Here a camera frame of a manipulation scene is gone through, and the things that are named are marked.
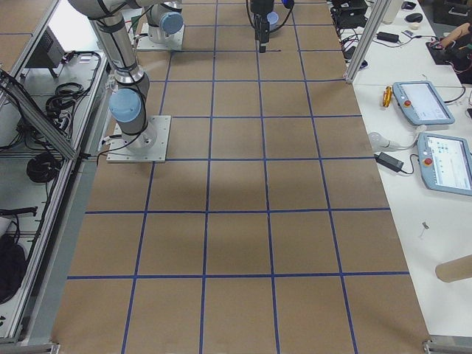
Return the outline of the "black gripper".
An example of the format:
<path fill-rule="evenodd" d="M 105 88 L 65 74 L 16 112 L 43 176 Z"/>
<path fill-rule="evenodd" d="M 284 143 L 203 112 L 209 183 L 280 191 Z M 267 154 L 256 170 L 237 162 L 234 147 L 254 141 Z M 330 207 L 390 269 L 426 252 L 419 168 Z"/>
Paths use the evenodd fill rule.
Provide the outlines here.
<path fill-rule="evenodd" d="M 269 42 L 267 15 L 274 10 L 274 0 L 251 0 L 250 10 L 254 13 L 254 38 L 259 40 L 259 53 L 265 53 Z"/>

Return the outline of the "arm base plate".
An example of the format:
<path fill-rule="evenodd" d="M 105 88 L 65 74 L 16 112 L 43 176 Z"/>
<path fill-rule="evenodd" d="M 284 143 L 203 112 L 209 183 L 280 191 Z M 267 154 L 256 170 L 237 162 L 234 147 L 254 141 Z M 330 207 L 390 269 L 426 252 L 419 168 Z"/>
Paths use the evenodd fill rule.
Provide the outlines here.
<path fill-rule="evenodd" d="M 165 162 L 170 136 L 171 116 L 150 116 L 147 129 L 136 141 L 124 135 L 111 141 L 111 152 L 106 160 L 110 163 Z"/>
<path fill-rule="evenodd" d="M 148 23 L 142 25 L 142 31 L 135 36 L 136 50 L 138 51 L 181 51 L 184 39 L 184 28 L 167 34 L 159 27 L 150 27 Z"/>

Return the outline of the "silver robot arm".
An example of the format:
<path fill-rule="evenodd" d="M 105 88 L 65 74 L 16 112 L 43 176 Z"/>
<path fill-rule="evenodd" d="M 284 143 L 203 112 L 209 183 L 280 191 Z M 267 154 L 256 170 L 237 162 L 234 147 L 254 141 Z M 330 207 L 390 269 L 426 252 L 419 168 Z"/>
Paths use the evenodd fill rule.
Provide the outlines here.
<path fill-rule="evenodd" d="M 180 1 L 70 1 L 86 16 L 114 69 L 117 92 L 111 95 L 109 110 L 121 129 L 123 147 L 149 149 L 157 138 L 146 113 L 149 77 L 138 64 L 122 11 L 143 9 L 149 26 L 148 37 L 155 44 L 175 35 L 184 26 Z"/>
<path fill-rule="evenodd" d="M 271 25 L 268 15 L 274 10 L 274 1 L 246 1 L 246 15 L 254 30 L 254 40 L 259 53 L 266 51 L 269 42 Z M 165 38 L 175 35 L 184 27 L 182 1 L 163 1 L 145 8 L 147 18 L 147 36 L 157 44 L 164 43 Z"/>

